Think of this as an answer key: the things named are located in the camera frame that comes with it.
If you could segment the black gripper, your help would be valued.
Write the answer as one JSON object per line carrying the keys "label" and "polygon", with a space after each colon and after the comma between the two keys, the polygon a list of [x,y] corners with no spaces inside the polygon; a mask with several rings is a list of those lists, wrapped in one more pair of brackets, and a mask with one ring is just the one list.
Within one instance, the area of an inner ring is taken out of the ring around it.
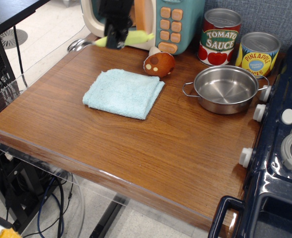
{"label": "black gripper", "polygon": [[132,26],[130,11],[133,0],[99,0],[98,13],[106,19],[104,33],[107,34],[106,47],[122,49]]}

